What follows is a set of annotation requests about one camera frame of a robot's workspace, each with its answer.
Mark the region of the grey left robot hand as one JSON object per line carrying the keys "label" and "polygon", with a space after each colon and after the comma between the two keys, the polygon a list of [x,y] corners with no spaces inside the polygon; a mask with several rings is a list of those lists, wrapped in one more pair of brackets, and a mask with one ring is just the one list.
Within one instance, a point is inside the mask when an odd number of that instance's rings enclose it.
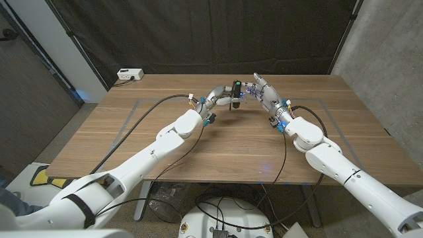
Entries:
{"label": "grey left robot hand", "polygon": [[218,85],[204,98],[204,101],[197,106],[197,113],[204,119],[215,105],[223,106],[243,100],[242,98],[232,96],[231,91],[231,87]]}

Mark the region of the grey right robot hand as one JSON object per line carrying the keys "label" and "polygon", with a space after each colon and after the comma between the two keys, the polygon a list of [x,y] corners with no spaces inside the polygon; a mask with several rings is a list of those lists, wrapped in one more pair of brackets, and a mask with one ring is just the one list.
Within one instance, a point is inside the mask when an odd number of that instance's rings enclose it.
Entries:
{"label": "grey right robot hand", "polygon": [[262,104],[263,109],[269,112],[277,121],[289,124],[293,118],[281,96],[258,73],[254,73],[253,76],[256,79],[255,83],[244,83],[246,93],[254,96]]}

